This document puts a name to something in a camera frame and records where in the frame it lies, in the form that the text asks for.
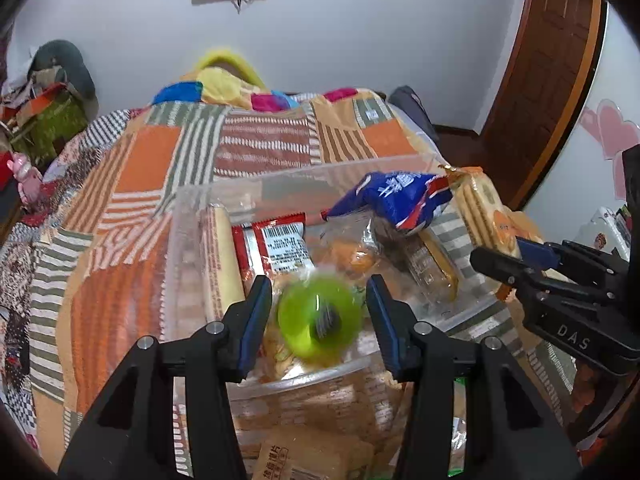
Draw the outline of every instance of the plastic wrapper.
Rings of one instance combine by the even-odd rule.
[[[450,200],[449,181],[442,175],[373,171],[338,200],[326,216],[342,216],[366,208],[395,229],[409,233],[429,225]]]
[[[453,197],[473,244],[520,257],[516,229],[482,168],[446,166]]]
[[[427,228],[398,243],[412,276],[427,297],[434,302],[454,301],[460,273],[438,238]]]
[[[380,260],[373,213],[368,210],[328,218],[319,235],[308,237],[312,261],[316,266],[333,267],[357,281]]]
[[[207,322],[221,320],[233,303],[244,300],[242,280],[231,234],[231,222],[222,206],[207,205],[200,212],[200,251],[204,311]]]
[[[372,474],[378,478],[393,476],[404,431],[411,413],[414,396],[414,385],[408,383],[402,394],[402,400],[391,425],[385,445],[376,453],[372,466]],[[449,476],[464,471],[466,451],[466,384],[464,378],[457,378],[453,383],[453,418],[451,431],[451,450],[449,455]],[[429,449],[424,450],[424,460],[429,459]]]
[[[303,239],[304,229],[305,215],[302,213],[232,228],[245,292],[249,291],[256,276],[266,275],[272,284],[272,305],[276,306],[287,284],[300,278],[298,271],[314,268]],[[275,313],[276,308],[272,308],[257,366],[252,373],[254,381],[279,380],[294,362],[294,355],[277,326]]]
[[[254,480],[365,480],[373,446],[356,436],[306,426],[271,430],[254,468]]]

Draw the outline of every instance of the red snack package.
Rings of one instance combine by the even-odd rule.
[[[302,268],[313,268],[302,237],[304,229],[304,213],[232,227],[245,287],[261,274],[273,278]]]

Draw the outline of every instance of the clear plastic storage box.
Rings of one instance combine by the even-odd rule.
[[[190,336],[206,322],[202,296],[202,269],[197,213],[208,203],[223,205],[232,224],[254,222],[298,212],[306,213],[307,226],[320,224],[321,211],[330,208],[370,171],[416,171],[435,173],[439,161],[432,155],[411,155],[327,164],[302,170],[268,173],[247,178],[221,179],[206,186],[180,189],[176,196],[169,238],[164,291],[165,340]],[[495,297],[473,297],[460,283],[458,298],[447,315],[427,306],[415,309],[419,319],[428,320],[441,330],[450,330],[495,301]],[[368,367],[376,352],[375,341],[353,353],[334,368],[268,384],[228,387],[229,397],[250,399],[261,395],[300,388],[330,380]]]

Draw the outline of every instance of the biscuit package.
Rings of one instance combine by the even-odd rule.
[[[262,442],[253,480],[365,480],[373,451],[356,436],[276,426]]]
[[[431,301],[454,301],[460,272],[429,228],[398,238],[409,271]]]
[[[446,166],[449,185],[473,245],[520,257],[517,229],[482,168]]]

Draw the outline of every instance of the pink fabric patch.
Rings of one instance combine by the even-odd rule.
[[[251,94],[251,106],[256,112],[283,112],[284,110],[289,110],[287,100],[273,94]]]
[[[327,101],[335,103],[340,99],[353,97],[357,93],[358,91],[355,88],[338,88],[337,90],[331,90],[330,92],[327,92],[326,94],[324,94],[324,97],[326,97]]]
[[[144,108],[132,108],[129,110],[129,120],[132,120],[134,117],[138,117],[142,112],[146,112],[149,110],[151,106],[145,106]]]

